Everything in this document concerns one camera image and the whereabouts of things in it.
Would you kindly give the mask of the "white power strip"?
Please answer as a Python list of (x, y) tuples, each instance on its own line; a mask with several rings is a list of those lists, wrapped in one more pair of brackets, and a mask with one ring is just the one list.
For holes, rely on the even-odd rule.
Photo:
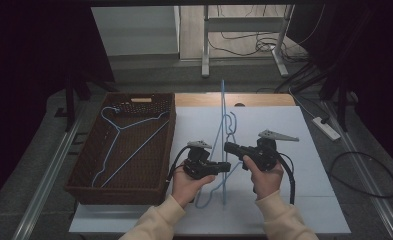
[(340, 134), (335, 131), (324, 119), (316, 117), (312, 120), (313, 124), (324, 133), (331, 141), (336, 141), (341, 138)]

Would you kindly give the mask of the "white metal stand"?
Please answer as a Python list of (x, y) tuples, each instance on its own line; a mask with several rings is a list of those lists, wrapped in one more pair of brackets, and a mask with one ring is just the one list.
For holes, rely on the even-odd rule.
[(209, 41), (210, 32), (270, 32), (278, 33), (275, 46), (271, 54), (282, 77), (289, 75), (284, 64), (281, 53), (284, 37), (286, 35), (293, 5), (287, 5), (284, 16), (271, 17), (210, 17), (209, 6), (203, 6), (203, 48), (202, 48), (202, 72), (203, 77), (208, 77), (209, 73)]

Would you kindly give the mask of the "person's left hand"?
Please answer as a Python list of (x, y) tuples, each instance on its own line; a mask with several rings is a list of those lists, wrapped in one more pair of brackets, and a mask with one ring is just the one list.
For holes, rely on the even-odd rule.
[(171, 196), (177, 203), (185, 208), (197, 195), (198, 191), (206, 184), (215, 180), (215, 175), (208, 175), (199, 180), (193, 179), (180, 165), (173, 172), (173, 186)]

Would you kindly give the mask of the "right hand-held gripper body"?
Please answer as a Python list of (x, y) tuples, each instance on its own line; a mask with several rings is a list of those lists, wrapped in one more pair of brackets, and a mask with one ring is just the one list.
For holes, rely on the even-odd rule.
[(255, 147), (249, 147), (249, 156), (261, 171), (270, 171), (277, 163), (284, 162), (277, 151), (277, 140), (299, 141), (298, 137), (284, 135), (271, 130), (264, 130), (258, 136), (257, 145)]

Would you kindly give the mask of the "white table cover sheet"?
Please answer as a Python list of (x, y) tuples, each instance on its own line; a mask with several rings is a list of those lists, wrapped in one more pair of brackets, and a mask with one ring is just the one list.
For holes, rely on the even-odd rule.
[[(346, 234), (350, 231), (335, 193), (321, 163), (311, 134), (297, 106), (230, 107), (237, 117), (236, 143), (254, 146), (266, 129), (297, 138), (279, 141), (277, 150), (294, 164), (295, 206), (305, 224), (318, 234)], [(171, 148), (175, 157), (189, 141), (203, 140), (215, 148), (214, 161), (222, 157), (221, 140), (216, 137), (221, 123), (219, 107), (178, 107)], [(224, 189), (221, 176), (203, 187), (197, 204), (186, 207), (178, 222), (178, 236), (261, 236), (263, 217), (254, 203), (250, 173), (231, 155), (235, 171)], [(79, 205), (71, 233), (124, 233), (134, 226), (146, 206)]]

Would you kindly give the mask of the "person's right hand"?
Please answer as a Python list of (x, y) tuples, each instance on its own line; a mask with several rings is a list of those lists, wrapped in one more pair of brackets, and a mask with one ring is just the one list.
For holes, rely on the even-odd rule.
[(249, 156), (244, 156), (243, 162), (251, 172), (251, 181), (258, 200), (280, 189), (284, 174), (280, 163), (277, 163), (270, 171), (261, 171)]

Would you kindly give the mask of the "white panel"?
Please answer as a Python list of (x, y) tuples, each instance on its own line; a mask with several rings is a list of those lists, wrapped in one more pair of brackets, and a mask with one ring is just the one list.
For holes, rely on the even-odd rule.
[(93, 7), (108, 56), (179, 53), (179, 8)]

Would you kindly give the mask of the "aluminium rail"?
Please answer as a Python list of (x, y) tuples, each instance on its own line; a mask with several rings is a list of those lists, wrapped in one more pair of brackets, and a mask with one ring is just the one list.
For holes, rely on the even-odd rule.
[[(330, 115), (330, 123), (334, 126), (336, 131), (341, 135), (341, 142), (347, 151), (357, 151), (357, 147), (350, 135), (343, 130), (337, 120), (336, 110), (333, 108), (332, 103), (322, 101), (321, 104)], [(366, 163), (362, 160), (361, 156), (352, 155), (353, 166), (357, 172), (364, 188), (371, 194), (382, 194), (379, 189), (378, 183), (374, 180), (373, 174), (367, 168)], [(384, 224), (387, 232), (393, 240), (393, 209), (387, 199), (371, 197), (371, 201), (378, 213), (382, 223)]]
[(43, 207), (53, 188), (58, 173), (63, 165), (68, 150), (72, 145), (75, 134), (77, 133), (82, 121), (85, 109), (78, 112), (75, 122), (69, 128), (69, 131), (63, 134), (61, 142), (53, 154), (39, 185), (34, 192), (30, 203), (25, 210), (21, 221), (19, 222), (11, 240), (29, 240), (36, 226), (38, 218), (42, 213)]

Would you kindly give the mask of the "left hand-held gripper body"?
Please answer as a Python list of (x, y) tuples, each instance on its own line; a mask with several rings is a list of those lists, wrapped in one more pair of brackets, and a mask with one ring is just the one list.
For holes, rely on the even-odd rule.
[(217, 175), (218, 167), (215, 162), (210, 162), (208, 149), (211, 146), (204, 141), (190, 141), (187, 143), (190, 149), (187, 158), (184, 160), (183, 169), (191, 178), (200, 180), (209, 175)]

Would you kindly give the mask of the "brown wicker basket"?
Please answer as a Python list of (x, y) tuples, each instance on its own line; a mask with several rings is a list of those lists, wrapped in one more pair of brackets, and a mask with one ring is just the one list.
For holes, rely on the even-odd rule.
[[(91, 181), (101, 170), (116, 130), (100, 116), (103, 107), (118, 107), (119, 112), (106, 110), (105, 116), (120, 126), (169, 111), (159, 120), (149, 121), (123, 132), (94, 187)], [(143, 141), (166, 120), (169, 123), (103, 188), (100, 185), (132, 154)], [(175, 95), (172, 93), (130, 94), (108, 93), (97, 113), (93, 126), (64, 186), (83, 205), (157, 205), (166, 194), (169, 161), (175, 131)]]

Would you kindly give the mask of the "blue wire hanger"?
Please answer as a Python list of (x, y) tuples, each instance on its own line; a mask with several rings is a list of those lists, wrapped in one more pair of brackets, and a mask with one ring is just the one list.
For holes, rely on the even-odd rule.
[[(103, 107), (102, 110), (100, 111), (100, 116), (107, 121), (115, 130), (116, 130), (116, 135), (114, 136), (114, 139), (112, 140), (112, 143), (110, 144), (108, 151), (104, 157), (104, 160), (102, 162), (102, 168), (100, 171), (98, 171), (95, 176), (93, 177), (91, 181), (91, 186), (94, 187), (96, 184), (96, 181), (98, 180), (99, 176), (104, 173), (107, 170), (107, 163), (108, 160), (110, 159), (110, 156), (112, 155), (113, 148), (115, 147), (117, 140), (119, 139), (119, 136), (125, 132), (128, 129), (131, 129), (132, 127), (142, 125), (143, 123), (147, 123), (149, 121), (154, 121), (154, 120), (159, 120), (161, 119), (164, 115), (169, 114), (169, 111), (163, 111), (154, 117), (149, 117), (145, 118), (143, 120), (139, 120), (137, 122), (125, 125), (125, 126), (120, 126), (116, 124), (113, 120), (109, 119), (108, 117), (105, 116), (104, 112), (106, 110), (112, 110), (115, 113), (119, 112), (118, 107)], [(101, 188), (105, 187), (118, 173), (120, 170), (122, 170), (130, 160), (134, 158), (135, 155), (137, 155), (167, 124), (169, 123), (168, 120), (166, 120), (160, 127), (158, 127), (151, 135), (149, 135), (142, 144), (140, 144), (136, 150), (132, 152), (132, 154), (100, 185)]]
[[(219, 124), (219, 128), (215, 137), (213, 150), (215, 153), (219, 150), (225, 143), (231, 141), (232, 143), (236, 142), (235, 134), (237, 132), (237, 116), (233, 112), (224, 113), (221, 118), (221, 122)], [(236, 168), (240, 166), (240, 163), (233, 163), (231, 165), (230, 171), (221, 174), (221, 181), (209, 191), (208, 198), (205, 203), (201, 203), (201, 194), (202, 191), (199, 191), (195, 198), (195, 207), (197, 209), (206, 208), (211, 200), (213, 199), (213, 194), (217, 190), (221, 190), (222, 195), (222, 205), (225, 206), (227, 204), (227, 181), (233, 175)]]
[[(220, 103), (221, 103), (221, 144), (220, 144), (220, 153), (221, 153), (221, 162), (227, 162), (224, 156), (224, 151), (223, 151), (223, 144), (224, 144), (224, 125), (226, 123), (225, 120), (225, 113), (226, 113), (226, 101), (225, 101), (225, 81), (221, 80), (221, 88), (220, 88)], [(222, 200), (222, 206), (226, 205), (226, 177), (227, 173), (221, 173), (221, 200)]]

